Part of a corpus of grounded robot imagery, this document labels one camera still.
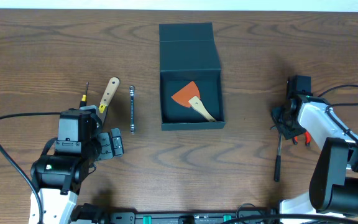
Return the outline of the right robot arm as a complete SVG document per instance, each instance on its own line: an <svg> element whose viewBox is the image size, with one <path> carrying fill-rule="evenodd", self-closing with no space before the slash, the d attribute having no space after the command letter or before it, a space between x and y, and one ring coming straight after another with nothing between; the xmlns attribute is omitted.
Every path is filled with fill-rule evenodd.
<svg viewBox="0 0 358 224"><path fill-rule="evenodd" d="M279 205L282 215L299 217L281 221L308 222L310 215L357 217L358 135L334 114L333 105L321 97L292 95L271 116L285 139L308 133L321 150L308 192Z"/></svg>

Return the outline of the red handled pliers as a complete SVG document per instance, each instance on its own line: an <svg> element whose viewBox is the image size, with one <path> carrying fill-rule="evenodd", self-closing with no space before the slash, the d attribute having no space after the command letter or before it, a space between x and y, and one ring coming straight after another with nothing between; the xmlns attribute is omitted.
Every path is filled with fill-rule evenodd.
<svg viewBox="0 0 358 224"><path fill-rule="evenodd" d="M310 142L311 142L311 136L310 136L310 133L308 131L306 131L304 133L304 136L305 136L305 145L306 146L309 146L310 145ZM295 136L292 138L292 142L294 145L297 145L298 144L298 137Z"/></svg>

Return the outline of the silver ratchet wrench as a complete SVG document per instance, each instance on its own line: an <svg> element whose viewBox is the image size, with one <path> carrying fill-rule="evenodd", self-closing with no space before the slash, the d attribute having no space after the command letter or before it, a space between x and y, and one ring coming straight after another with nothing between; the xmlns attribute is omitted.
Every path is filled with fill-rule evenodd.
<svg viewBox="0 0 358 224"><path fill-rule="evenodd" d="M135 133L135 119L134 119L134 97L135 97L135 86L131 85L129 87L129 93L131 97L131 125L130 132L131 134Z"/></svg>

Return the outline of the small steel hammer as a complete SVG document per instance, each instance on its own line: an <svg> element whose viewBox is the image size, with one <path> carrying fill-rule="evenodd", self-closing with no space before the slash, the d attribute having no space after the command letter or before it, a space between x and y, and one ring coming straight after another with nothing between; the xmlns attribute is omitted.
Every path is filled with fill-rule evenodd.
<svg viewBox="0 0 358 224"><path fill-rule="evenodd" d="M282 133L278 133L278 147L277 147L277 155L275 159L275 170L273 179L275 182L280 181L280 174L281 174L281 151L282 151Z"/></svg>

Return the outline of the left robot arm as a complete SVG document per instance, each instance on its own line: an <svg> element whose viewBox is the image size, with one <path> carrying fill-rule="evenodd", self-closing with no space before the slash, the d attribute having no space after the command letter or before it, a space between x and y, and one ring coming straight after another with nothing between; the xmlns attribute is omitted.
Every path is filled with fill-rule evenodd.
<svg viewBox="0 0 358 224"><path fill-rule="evenodd" d="M30 170L35 192L29 223L78 221L76 202L90 168L124 153L120 130L103 132L104 119L95 105L60 113L58 136L49 140Z"/></svg>

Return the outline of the orange scraper wooden handle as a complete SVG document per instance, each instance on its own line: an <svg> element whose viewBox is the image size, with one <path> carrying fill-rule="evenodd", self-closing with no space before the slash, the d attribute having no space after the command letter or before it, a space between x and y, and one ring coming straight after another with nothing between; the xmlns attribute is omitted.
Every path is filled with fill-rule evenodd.
<svg viewBox="0 0 358 224"><path fill-rule="evenodd" d="M201 101L198 86L194 81L189 82L182 89L173 94L171 99L186 108L193 108L209 122L217 121L205 108Z"/></svg>

